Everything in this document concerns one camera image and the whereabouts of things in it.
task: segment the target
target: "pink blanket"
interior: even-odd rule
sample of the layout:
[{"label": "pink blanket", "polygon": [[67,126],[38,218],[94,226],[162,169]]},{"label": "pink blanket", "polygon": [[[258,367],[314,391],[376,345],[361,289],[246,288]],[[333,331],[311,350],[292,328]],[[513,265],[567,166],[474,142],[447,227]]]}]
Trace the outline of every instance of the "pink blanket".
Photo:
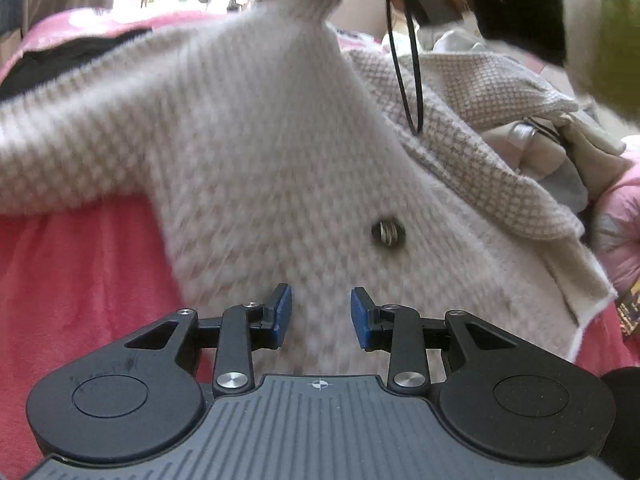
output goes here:
[{"label": "pink blanket", "polygon": [[[180,14],[170,21],[177,18],[210,16]],[[75,28],[82,28],[82,35],[114,31],[112,17],[92,10],[53,19],[70,24],[67,39],[80,35]],[[138,26],[168,23],[166,16],[153,20]],[[46,48],[62,42],[55,25],[45,20],[39,30],[49,40],[36,28],[25,45]],[[124,30],[117,28],[118,33]],[[341,36],[340,44],[372,46],[361,36]],[[0,472],[17,480],[41,459],[24,415],[28,393],[40,378],[180,306],[144,197],[114,197],[50,216],[0,217]],[[616,316],[611,306],[587,328],[577,359],[581,367],[600,375],[638,362],[640,346],[622,344]],[[198,378],[207,380],[207,374]]]}]

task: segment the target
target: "green sleeve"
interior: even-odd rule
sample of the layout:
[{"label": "green sleeve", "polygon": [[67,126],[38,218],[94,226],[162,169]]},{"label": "green sleeve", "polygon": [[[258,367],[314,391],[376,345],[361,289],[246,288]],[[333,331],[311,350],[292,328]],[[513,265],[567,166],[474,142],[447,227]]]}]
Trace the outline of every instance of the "green sleeve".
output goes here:
[{"label": "green sleeve", "polygon": [[591,81],[594,97],[624,118],[640,118],[640,0],[602,0]]}]

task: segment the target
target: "black cable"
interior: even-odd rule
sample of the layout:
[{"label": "black cable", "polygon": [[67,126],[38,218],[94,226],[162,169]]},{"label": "black cable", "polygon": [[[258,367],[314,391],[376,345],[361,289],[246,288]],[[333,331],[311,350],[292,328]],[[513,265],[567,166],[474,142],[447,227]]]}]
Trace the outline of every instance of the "black cable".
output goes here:
[{"label": "black cable", "polygon": [[424,101],[422,98],[422,78],[420,77],[420,60],[418,58],[418,46],[415,39],[414,22],[411,13],[408,0],[404,1],[404,17],[406,18],[407,29],[409,31],[409,43],[411,45],[411,59],[414,67],[414,81],[415,81],[415,93],[417,99],[417,127],[414,125],[414,120],[411,117],[409,110],[409,101],[406,97],[406,91],[404,89],[404,82],[402,81],[402,73],[400,72],[400,64],[398,63],[398,54],[396,53],[396,42],[394,41],[393,23],[391,20],[391,0],[385,0],[386,3],[386,30],[389,34],[389,47],[391,49],[391,57],[394,60],[394,67],[396,69],[396,77],[398,78],[398,86],[400,87],[400,95],[402,96],[402,105],[404,106],[404,114],[409,124],[409,130],[413,136],[418,136],[422,133],[422,125],[424,123]]}]

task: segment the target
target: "white fabric edge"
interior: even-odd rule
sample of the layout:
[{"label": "white fabric edge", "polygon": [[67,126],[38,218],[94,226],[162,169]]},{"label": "white fabric edge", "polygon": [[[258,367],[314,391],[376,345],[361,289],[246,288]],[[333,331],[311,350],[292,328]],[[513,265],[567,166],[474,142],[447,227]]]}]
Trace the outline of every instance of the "white fabric edge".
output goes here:
[{"label": "white fabric edge", "polygon": [[[604,269],[602,268],[602,265],[596,259],[594,254],[591,251],[585,251],[585,253],[586,253],[586,258],[590,260],[593,270],[595,270],[596,273],[599,274],[601,278],[603,278],[606,281],[609,281]],[[618,294],[613,289],[613,286],[612,286],[611,292],[606,298],[603,298],[602,300],[598,301],[596,304],[593,305],[591,309],[589,309],[586,313],[584,313],[581,316],[581,318],[578,320],[579,326],[578,326],[577,332],[575,333],[574,341],[571,343],[571,346],[569,347],[569,353],[567,355],[568,361],[575,363],[575,360],[577,359],[578,354],[580,353],[580,349],[582,348],[584,331],[586,330],[588,325],[591,323],[591,321],[593,321],[593,319],[596,316],[601,314],[609,306],[611,301],[616,299],[617,296]]]},{"label": "white fabric edge", "polygon": [[591,93],[591,73],[598,54],[601,0],[562,0],[566,60],[564,69],[575,91]]}]

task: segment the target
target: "white wall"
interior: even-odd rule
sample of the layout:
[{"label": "white wall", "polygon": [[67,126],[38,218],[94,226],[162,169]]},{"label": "white wall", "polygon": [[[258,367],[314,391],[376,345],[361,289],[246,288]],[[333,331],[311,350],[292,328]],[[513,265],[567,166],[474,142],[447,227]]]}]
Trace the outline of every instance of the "white wall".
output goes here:
[{"label": "white wall", "polygon": [[381,39],[386,33],[385,0],[343,0],[329,22],[344,30],[366,32]]}]

